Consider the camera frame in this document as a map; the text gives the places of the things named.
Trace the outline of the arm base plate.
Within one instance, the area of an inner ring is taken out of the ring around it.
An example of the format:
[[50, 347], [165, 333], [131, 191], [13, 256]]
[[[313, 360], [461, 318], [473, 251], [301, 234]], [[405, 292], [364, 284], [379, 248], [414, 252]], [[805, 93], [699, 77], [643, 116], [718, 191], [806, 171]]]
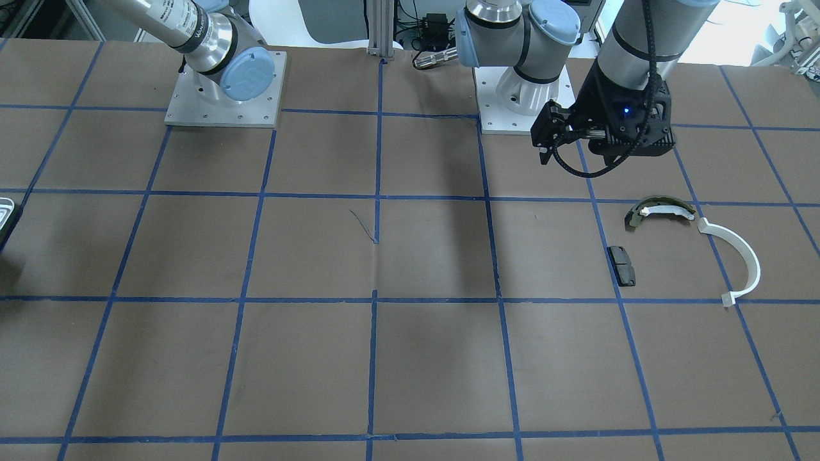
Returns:
[[255, 99], [235, 101], [219, 85], [185, 65], [172, 92], [164, 123], [181, 127], [243, 127], [275, 129], [284, 87], [288, 53], [268, 52], [274, 62], [270, 86]]
[[478, 67], [473, 75], [484, 134], [530, 135], [547, 102], [557, 102], [563, 108], [575, 102], [566, 67], [548, 84], [524, 81], [512, 67]]

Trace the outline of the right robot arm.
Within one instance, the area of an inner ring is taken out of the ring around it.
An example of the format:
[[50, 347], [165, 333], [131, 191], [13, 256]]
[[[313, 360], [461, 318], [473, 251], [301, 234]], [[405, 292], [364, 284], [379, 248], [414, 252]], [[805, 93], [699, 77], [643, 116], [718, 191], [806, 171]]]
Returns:
[[234, 101], [260, 96], [275, 62], [261, 33], [228, 1], [106, 1], [108, 8], [181, 53], [191, 70]]

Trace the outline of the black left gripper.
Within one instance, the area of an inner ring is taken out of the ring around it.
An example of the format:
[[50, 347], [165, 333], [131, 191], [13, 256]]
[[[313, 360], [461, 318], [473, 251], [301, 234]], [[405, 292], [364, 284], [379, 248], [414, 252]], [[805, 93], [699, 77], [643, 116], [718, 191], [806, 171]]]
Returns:
[[574, 128], [589, 140], [592, 154], [605, 158], [657, 157], [677, 144], [671, 127], [671, 93], [654, 76], [653, 97], [644, 85], [627, 88], [609, 79], [595, 62], [574, 103]]

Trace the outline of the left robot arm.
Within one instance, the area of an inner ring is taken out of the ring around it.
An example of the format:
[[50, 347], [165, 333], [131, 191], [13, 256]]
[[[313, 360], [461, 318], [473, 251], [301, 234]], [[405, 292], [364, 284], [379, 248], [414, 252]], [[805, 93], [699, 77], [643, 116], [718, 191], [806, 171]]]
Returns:
[[[531, 143], [546, 164], [559, 147], [587, 140], [611, 166], [623, 156], [657, 157], [674, 148], [667, 75], [717, 6], [715, 1], [625, 1], [576, 101], [539, 103]], [[468, 1], [455, 17], [460, 64], [507, 68], [502, 91], [521, 108], [519, 86], [557, 81], [582, 21], [563, 1]]]

